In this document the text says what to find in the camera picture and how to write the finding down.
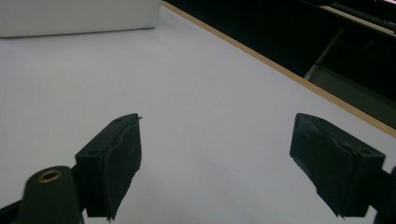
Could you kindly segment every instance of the white tabletop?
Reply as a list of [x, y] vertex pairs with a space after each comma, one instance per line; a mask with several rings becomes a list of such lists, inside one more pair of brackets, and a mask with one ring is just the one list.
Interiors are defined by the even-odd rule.
[[298, 112], [396, 165], [395, 138], [165, 7], [155, 29], [0, 39], [0, 52], [1, 207], [130, 113], [143, 160], [114, 223], [373, 223], [372, 208], [336, 217], [289, 156]]

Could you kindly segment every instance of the white table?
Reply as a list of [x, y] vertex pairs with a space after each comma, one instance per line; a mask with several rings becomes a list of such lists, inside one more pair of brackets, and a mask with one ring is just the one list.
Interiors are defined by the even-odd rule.
[[373, 223], [373, 209], [336, 217], [289, 156], [298, 112], [396, 165], [394, 137], [165, 7], [155, 29], [0, 39], [0, 52], [1, 207], [134, 112], [142, 166], [114, 223]]

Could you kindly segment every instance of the white box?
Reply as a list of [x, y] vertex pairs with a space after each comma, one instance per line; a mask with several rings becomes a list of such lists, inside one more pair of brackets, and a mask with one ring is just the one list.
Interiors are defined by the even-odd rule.
[[154, 27], [160, 0], [0, 0], [0, 36]]

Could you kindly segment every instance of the brass screw hole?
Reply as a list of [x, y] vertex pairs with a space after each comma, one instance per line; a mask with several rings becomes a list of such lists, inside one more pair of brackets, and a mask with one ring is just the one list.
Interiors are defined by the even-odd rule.
[[49, 170], [38, 177], [38, 182], [43, 184], [48, 183], [52, 180], [58, 179], [61, 174], [62, 172], [60, 170]]

